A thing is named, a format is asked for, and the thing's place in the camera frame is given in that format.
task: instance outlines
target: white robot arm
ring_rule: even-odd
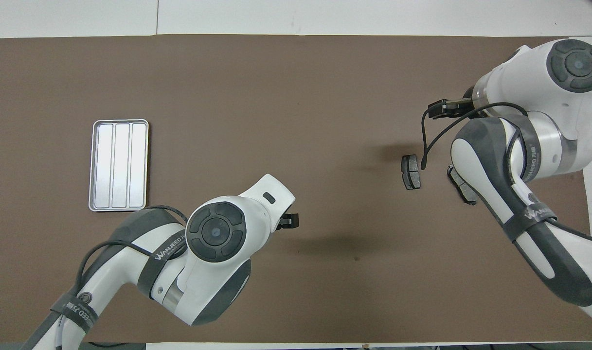
[[[525,184],[592,160],[592,46],[573,39],[518,49],[457,106],[483,110],[451,145],[458,175],[558,297],[592,317],[592,237],[563,226]]]
[[[185,227],[164,209],[132,213],[93,249],[107,246],[22,349],[76,350],[125,283],[187,324],[214,321],[248,281],[251,255],[275,230],[298,226],[298,215],[285,213],[294,201],[281,182],[265,175],[240,195],[205,202]]]

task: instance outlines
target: white floor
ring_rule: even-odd
[[[208,33],[570,36],[592,44],[592,0],[0,0],[0,38]],[[592,164],[583,173],[592,230]],[[278,344],[225,346],[218,348]],[[307,348],[343,346],[361,344]]]

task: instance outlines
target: brown work surface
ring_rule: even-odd
[[[23,341],[127,213],[87,206],[95,120],[151,123],[149,204],[190,213],[271,173],[300,228],[253,256],[216,322],[189,327],[134,286],[86,340],[439,342],[592,340],[484,204],[447,180],[454,132],[407,191],[420,117],[522,44],[549,38],[158,37],[0,39],[0,342]],[[450,120],[428,122],[430,137]],[[581,173],[535,181],[589,231]]]

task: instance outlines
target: metal tray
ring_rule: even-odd
[[[149,122],[98,120],[93,124],[89,208],[133,211],[146,206]]]

